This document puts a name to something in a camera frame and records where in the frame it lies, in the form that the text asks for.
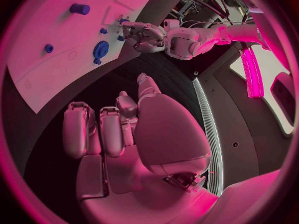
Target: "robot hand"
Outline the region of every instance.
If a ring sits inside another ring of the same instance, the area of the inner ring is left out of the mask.
[[[121,25],[125,39],[138,52],[165,50],[167,55],[180,60],[190,60],[211,50],[214,44],[223,45],[232,41],[256,42],[264,49],[269,49],[257,27],[249,24],[228,27],[220,23],[211,28],[185,28],[179,26],[178,20],[166,19],[166,35],[157,26],[149,23],[121,21]]]

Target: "white surface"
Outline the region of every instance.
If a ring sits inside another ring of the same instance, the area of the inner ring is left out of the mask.
[[[256,58],[259,63],[263,84],[264,84],[264,91],[265,96],[264,100],[266,103],[271,107],[273,112],[275,113],[279,123],[282,126],[283,131],[286,134],[292,133],[294,127],[290,125],[287,118],[285,117],[283,111],[275,101],[271,91],[270,87],[275,79],[275,77],[280,72],[286,72],[289,74],[288,70],[282,66],[282,64],[279,62],[279,60],[275,57],[272,51],[264,50],[260,45],[254,45],[252,46],[254,53],[256,55]],[[230,68],[236,72],[238,75],[240,75],[242,78],[245,79],[245,73],[243,68],[243,63],[241,58],[236,60]]]
[[[123,42],[117,19],[135,21],[148,0],[27,0],[12,23],[15,37],[8,70],[19,93],[38,113],[63,88],[99,67],[93,63],[95,45],[106,40],[104,65],[118,58]],[[73,3],[91,7],[87,15],[70,13]],[[100,33],[105,28],[108,34]],[[44,46],[52,44],[52,53]]]

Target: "robotic arm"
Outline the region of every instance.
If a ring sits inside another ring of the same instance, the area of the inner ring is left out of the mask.
[[[125,39],[138,51],[153,53],[165,51],[170,57],[190,60],[212,49],[214,44],[224,45],[232,41],[256,42],[269,50],[256,25],[227,26],[223,23],[211,28],[179,27],[178,20],[166,19],[164,31],[150,23],[120,22]]]

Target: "pink light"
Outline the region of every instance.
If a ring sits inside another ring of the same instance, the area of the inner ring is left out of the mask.
[[[241,59],[247,83],[247,94],[249,98],[260,98],[264,96],[264,87],[258,61],[253,49],[241,51]]]

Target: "dark floor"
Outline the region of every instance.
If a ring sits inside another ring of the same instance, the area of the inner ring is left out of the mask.
[[[98,116],[104,106],[114,106],[122,90],[138,100],[137,76],[153,77],[162,93],[185,106],[203,127],[193,84],[161,53],[142,54],[116,68],[78,94],[72,101],[84,101]],[[77,204],[75,184],[80,160],[69,158],[62,146],[61,110],[40,136],[29,157],[24,179],[35,194],[57,215],[71,224],[85,223]]]

